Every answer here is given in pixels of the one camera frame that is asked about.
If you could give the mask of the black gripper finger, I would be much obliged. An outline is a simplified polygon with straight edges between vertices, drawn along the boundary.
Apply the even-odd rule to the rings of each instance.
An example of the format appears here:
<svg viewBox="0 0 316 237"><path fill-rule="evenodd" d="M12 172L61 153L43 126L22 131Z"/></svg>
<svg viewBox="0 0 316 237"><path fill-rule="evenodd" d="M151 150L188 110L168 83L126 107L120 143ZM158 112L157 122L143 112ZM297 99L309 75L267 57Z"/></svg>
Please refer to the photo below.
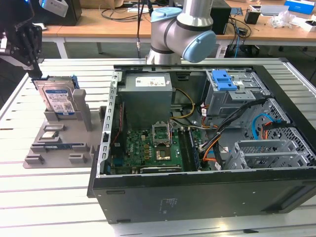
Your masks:
<svg viewBox="0 0 316 237"><path fill-rule="evenodd" d="M30 24L16 26L14 30L14 57L25 70L33 69L33 27Z"/></svg>
<svg viewBox="0 0 316 237"><path fill-rule="evenodd" d="M41 52L41 37L41 28L36 25L32 25L32 27L29 29L29 43L32 48L32 52L30 53L30 59L33 66L33 69L29 71L29 76L31 78L42 77L42 72L40 70L38 63L39 55Z"/></svg>

